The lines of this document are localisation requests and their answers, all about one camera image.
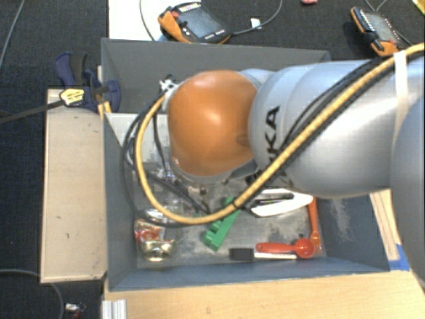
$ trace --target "blue tape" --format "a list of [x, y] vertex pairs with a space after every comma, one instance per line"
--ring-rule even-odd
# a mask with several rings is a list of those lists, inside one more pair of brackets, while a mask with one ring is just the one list
[[406, 255], [404, 254], [404, 250], [402, 245], [396, 244], [399, 259], [394, 261], [389, 261], [391, 270], [406, 270], [410, 271], [409, 262], [407, 261]]

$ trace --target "measuring spoon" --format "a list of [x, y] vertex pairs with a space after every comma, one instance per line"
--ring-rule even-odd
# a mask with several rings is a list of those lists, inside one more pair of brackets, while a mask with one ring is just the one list
[[314, 244], [307, 238], [298, 239], [294, 245], [275, 242], [261, 242], [255, 246], [260, 253], [281, 254], [294, 251], [302, 259], [309, 259], [314, 255]]

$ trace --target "wooden board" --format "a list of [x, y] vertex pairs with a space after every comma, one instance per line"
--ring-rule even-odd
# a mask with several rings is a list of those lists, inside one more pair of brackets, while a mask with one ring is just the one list
[[[48, 102], [60, 90], [48, 91]], [[99, 115], [61, 106], [47, 112], [41, 282], [102, 278], [106, 231]]]

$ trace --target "white paper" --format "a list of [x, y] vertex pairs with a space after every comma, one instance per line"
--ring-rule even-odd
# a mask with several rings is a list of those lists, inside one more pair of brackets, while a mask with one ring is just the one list
[[[154, 39], [162, 36], [158, 16], [168, 6], [201, 0], [141, 0], [143, 18]], [[151, 40], [140, 16], [140, 0], [109, 0], [109, 38]]]

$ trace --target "white tape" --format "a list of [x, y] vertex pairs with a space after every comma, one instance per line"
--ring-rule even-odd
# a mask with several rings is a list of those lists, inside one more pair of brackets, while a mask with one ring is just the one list
[[409, 87], [407, 81], [407, 59], [406, 52], [400, 51], [394, 53], [395, 75], [394, 82], [397, 95], [396, 120], [394, 125], [394, 136], [392, 138], [392, 148], [397, 141], [398, 132], [407, 113], [409, 112]]

